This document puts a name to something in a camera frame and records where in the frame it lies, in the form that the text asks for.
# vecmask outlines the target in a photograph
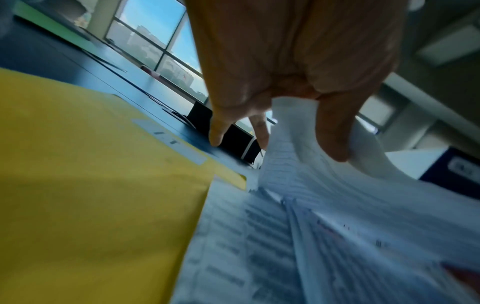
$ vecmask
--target table surface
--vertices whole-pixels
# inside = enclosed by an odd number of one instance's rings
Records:
[[[192,103],[107,45],[98,41],[95,44],[123,71],[101,64],[45,30],[16,19],[0,43],[0,67],[115,94],[213,159],[248,175],[251,170],[248,164],[220,148],[212,147],[204,135],[167,113],[145,92],[184,115],[189,113]]]

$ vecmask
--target ceiling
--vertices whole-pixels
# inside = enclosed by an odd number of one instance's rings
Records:
[[[480,143],[480,47],[434,66],[421,56],[437,41],[470,26],[480,45],[480,0],[429,0],[407,17],[401,64],[385,83],[440,120]],[[471,47],[473,39],[458,36],[452,51]]]

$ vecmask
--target blue sky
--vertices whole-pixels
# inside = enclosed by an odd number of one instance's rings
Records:
[[[184,11],[185,7],[177,0],[128,0],[121,19],[133,28],[146,27],[150,33],[167,44]],[[200,71],[190,23],[186,23],[182,28],[171,53]],[[203,80],[195,74],[193,77],[191,88],[207,95]]]

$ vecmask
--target finger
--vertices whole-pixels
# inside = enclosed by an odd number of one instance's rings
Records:
[[[260,148],[266,150],[269,145],[269,129],[267,127],[267,117],[265,113],[253,115],[249,117],[253,130],[255,131],[256,140]]]
[[[349,158],[349,137],[355,116],[373,93],[351,91],[319,98],[315,133],[320,147],[338,162]]]
[[[222,143],[222,139],[230,125],[230,122],[222,120],[221,116],[213,112],[210,119],[210,132],[208,133],[208,140],[212,146],[218,147]]]

